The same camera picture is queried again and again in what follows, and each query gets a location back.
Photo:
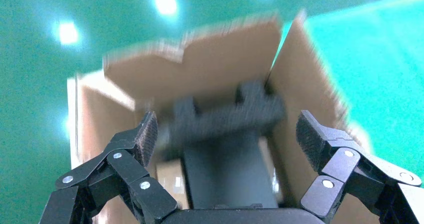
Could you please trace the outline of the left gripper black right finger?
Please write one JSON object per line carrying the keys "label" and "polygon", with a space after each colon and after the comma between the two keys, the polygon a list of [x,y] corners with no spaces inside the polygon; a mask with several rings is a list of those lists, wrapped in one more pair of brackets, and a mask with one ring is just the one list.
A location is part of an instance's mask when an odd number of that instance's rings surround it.
{"label": "left gripper black right finger", "polygon": [[423,222],[422,180],[414,173],[367,153],[343,130],[320,124],[302,110],[296,140],[318,176],[301,207],[329,224],[346,194],[356,197],[381,224]]}

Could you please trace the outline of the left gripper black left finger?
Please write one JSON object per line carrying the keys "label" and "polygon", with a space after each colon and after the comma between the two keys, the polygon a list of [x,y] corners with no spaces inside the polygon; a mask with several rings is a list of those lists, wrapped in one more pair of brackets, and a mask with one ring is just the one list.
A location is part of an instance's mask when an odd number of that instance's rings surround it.
{"label": "left gripper black left finger", "polygon": [[178,204],[147,171],[157,137],[157,116],[148,111],[137,127],[116,133],[100,154],[56,180],[40,223],[90,224],[115,197],[139,223],[162,223]]}

